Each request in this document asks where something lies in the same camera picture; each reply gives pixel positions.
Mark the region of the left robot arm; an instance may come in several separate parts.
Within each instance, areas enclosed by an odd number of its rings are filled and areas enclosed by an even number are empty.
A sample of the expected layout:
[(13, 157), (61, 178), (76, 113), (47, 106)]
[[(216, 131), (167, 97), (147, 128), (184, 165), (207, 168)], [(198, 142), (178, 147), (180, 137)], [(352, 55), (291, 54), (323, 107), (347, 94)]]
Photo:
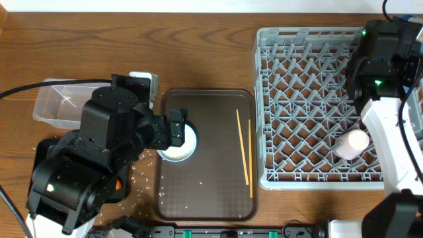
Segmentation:
[(77, 130), (49, 148), (32, 172), (26, 206), (31, 237), (83, 237), (103, 204), (116, 201), (120, 177), (145, 149), (184, 144), (185, 109), (156, 115), (150, 108), (152, 81), (113, 75), (82, 109)]

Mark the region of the small blue rice dish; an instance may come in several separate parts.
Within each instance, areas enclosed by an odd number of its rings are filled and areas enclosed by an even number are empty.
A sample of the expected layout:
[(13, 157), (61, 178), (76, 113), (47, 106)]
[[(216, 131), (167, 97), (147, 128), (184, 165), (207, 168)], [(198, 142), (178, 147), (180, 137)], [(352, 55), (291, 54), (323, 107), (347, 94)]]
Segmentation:
[(185, 142), (181, 147), (169, 147), (167, 150), (158, 150), (157, 153), (166, 161), (181, 162), (189, 158), (195, 151), (197, 146), (197, 135), (192, 126), (185, 125), (184, 128)]

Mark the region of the orange carrot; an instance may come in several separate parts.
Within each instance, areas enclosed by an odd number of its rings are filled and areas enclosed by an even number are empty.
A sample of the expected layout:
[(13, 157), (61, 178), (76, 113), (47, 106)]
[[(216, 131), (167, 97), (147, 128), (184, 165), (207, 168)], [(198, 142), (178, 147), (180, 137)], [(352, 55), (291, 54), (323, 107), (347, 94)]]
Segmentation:
[(122, 182), (121, 182), (121, 180), (120, 180), (120, 179), (118, 179), (118, 180), (116, 181), (116, 188), (115, 188), (115, 190), (116, 190), (116, 191), (118, 191), (118, 190), (120, 190), (120, 189), (121, 189), (121, 187), (122, 187)]

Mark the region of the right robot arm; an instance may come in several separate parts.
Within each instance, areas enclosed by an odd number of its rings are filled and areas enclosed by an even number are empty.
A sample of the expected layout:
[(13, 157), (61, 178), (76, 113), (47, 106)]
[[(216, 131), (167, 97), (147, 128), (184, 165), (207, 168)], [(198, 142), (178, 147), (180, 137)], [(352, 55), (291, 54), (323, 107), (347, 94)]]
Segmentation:
[(422, 236), (422, 150), (407, 103), (421, 79), (422, 19), (367, 21), (346, 89), (375, 147), (385, 198), (362, 220), (362, 237)]

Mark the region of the pink cup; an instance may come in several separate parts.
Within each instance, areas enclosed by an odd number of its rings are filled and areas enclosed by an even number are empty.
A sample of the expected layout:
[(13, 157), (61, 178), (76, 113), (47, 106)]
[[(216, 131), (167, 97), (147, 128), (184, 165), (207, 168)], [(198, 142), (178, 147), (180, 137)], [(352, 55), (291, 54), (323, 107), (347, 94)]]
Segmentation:
[(368, 147), (370, 138), (363, 130), (355, 129), (341, 135), (335, 142), (340, 143), (336, 154), (342, 159), (353, 160)]

